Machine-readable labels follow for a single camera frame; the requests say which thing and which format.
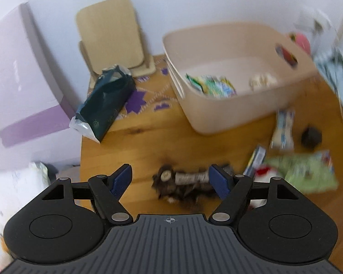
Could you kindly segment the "white plush red cap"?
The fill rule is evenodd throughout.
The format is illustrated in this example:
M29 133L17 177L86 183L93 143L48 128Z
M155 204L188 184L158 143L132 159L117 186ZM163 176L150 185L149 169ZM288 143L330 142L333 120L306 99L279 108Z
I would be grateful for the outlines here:
M259 169L255 171L254 182L269 183L272 177L282 177L279 171L269 165L261 165ZM266 204L266 199L254 199L250 201L252 208L258 208Z

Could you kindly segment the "long blue toothpaste box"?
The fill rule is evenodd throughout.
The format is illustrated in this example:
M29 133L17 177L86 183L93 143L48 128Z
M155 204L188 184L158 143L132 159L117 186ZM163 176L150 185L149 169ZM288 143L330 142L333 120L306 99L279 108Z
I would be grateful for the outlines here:
M254 177L256 170L263 163L266 156L266 148L258 145L252 153L243 175Z

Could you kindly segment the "brown furry plush toy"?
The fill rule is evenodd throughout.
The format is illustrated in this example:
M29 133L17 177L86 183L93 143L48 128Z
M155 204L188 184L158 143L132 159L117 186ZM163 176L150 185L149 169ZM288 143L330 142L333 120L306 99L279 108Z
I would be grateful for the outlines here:
M152 181L152 188L158 199L165 199L170 203L197 203L200 196L217 196L209 182L209 171L204 168L188 173L175 170L171 165L163 165L157 174L152 176Z

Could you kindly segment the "green snack packet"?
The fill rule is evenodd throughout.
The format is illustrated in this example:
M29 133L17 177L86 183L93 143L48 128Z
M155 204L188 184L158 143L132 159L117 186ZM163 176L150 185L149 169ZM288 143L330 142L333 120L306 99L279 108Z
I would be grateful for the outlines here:
M338 180L328 150L266 158L264 163L303 194L336 190Z

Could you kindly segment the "white blue wrapped snack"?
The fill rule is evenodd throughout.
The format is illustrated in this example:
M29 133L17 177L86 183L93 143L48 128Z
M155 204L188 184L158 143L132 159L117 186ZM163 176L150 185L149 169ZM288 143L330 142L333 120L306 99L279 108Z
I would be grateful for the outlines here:
M277 111L276 128L271 138L270 148L280 151L294 150L294 141L292 138L294 116L294 110Z

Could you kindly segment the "dark green tissue pack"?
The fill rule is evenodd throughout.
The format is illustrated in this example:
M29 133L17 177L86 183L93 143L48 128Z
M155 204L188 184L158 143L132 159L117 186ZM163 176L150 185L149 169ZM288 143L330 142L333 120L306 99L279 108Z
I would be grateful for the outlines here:
M97 143L102 142L135 91L130 70L120 65L104 70L92 92L70 120L69 127Z

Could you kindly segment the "small black cube box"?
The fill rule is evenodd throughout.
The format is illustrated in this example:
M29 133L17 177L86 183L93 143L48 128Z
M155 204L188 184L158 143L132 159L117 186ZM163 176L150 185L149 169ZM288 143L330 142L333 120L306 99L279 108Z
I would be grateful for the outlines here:
M301 145L308 149L315 149L322 142L322 132L314 126L307 126L301 135Z

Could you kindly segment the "colourful snack packet in bin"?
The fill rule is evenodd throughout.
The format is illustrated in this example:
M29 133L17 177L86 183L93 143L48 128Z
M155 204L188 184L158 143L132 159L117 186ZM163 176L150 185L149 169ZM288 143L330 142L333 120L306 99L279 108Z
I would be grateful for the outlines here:
M228 98L237 94L235 87L226 77L217 76L190 76L185 74L186 80L199 93L214 97L214 98Z

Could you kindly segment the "crumpled white tissue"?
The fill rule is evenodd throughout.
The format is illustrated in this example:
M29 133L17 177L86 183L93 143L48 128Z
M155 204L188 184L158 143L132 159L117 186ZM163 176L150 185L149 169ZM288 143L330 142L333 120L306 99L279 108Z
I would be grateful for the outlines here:
M277 83L278 80L276 79L276 77L272 76L270 73L256 74L249 80L249 86L252 91L270 87L276 85Z

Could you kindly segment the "beige plastic storage bin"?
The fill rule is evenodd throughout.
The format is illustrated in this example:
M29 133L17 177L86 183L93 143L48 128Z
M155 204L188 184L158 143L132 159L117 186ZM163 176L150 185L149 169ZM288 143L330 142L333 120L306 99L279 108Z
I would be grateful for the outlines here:
M192 128L214 134L288 107L318 73L288 37L256 22L222 22L167 33L163 49L171 86ZM276 85L252 91L249 80L270 73ZM192 88L190 76L226 77L237 94L214 98Z

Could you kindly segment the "light blue plastic bag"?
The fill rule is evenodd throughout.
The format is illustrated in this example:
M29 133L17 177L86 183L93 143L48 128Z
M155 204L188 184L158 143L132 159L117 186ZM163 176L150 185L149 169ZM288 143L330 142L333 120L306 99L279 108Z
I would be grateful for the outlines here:
M343 50L333 48L317 55L314 63L343 106Z

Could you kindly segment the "pink green plush ball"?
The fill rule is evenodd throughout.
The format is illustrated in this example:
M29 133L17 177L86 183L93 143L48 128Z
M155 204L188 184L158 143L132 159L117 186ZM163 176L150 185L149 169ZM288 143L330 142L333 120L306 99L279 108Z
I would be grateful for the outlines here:
M303 33L291 32L288 37L299 47L301 47L309 56L311 55L311 45L308 38Z

